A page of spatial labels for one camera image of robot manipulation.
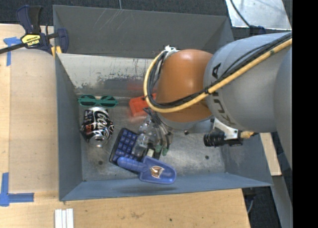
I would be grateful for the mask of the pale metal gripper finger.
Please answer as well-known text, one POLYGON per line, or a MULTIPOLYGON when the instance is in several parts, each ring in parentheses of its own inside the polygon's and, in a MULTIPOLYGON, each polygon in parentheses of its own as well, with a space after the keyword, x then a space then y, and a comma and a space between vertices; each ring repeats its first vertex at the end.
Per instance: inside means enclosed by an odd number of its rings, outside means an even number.
POLYGON ((149 147, 148 143, 150 142, 150 137, 146 134, 140 134, 136 138, 135 145, 132 149, 132 154, 136 157, 143 157, 147 154, 149 147))
POLYGON ((139 126, 139 134, 149 134, 152 130, 152 119, 146 117, 142 124, 139 126))

